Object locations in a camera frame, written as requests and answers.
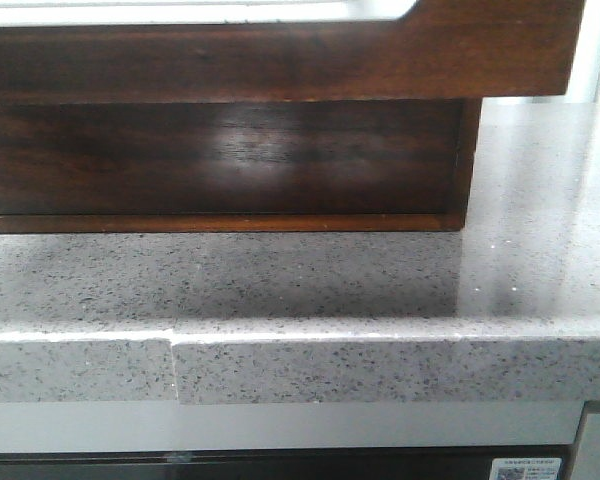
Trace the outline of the black appliance under counter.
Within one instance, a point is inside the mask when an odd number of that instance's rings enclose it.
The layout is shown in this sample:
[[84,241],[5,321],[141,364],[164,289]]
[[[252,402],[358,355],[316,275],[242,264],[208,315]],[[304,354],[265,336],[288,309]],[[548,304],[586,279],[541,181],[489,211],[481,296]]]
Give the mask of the black appliance under counter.
[[0,453],[0,479],[489,479],[496,458],[561,458],[570,445]]

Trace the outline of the white QR code sticker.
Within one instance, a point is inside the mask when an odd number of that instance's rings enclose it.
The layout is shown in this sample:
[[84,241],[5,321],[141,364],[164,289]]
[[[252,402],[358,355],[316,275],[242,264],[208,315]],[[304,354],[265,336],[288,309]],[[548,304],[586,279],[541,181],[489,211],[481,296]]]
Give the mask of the white QR code sticker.
[[561,458],[496,458],[492,461],[490,480],[557,480]]

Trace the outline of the grey cabinet panel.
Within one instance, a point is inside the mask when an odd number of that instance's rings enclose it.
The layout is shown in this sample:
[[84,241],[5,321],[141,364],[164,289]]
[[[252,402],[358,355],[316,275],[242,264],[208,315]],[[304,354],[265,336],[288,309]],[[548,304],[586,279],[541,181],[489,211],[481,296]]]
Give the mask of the grey cabinet panel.
[[600,402],[584,409],[571,478],[600,479]]

